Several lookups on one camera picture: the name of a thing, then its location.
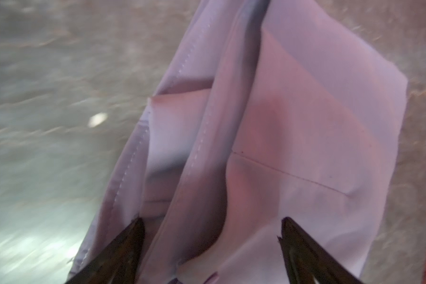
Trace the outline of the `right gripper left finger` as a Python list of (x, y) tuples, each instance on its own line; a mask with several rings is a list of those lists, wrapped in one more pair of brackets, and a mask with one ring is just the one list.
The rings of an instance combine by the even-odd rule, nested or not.
[(145, 237), (144, 222), (136, 218), (95, 259), (67, 284), (133, 284)]

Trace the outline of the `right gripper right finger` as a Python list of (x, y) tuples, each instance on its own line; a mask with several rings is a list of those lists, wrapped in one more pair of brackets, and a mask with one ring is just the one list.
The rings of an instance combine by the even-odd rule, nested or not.
[(293, 219), (282, 220), (278, 241), (291, 284), (362, 284)]

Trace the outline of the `lavender skirt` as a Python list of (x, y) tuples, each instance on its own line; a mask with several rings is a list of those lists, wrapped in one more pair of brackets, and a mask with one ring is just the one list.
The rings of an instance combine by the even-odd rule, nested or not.
[(285, 217), (359, 276), (407, 84), (315, 1), (201, 1), (67, 280), (136, 218), (134, 284), (286, 284)]

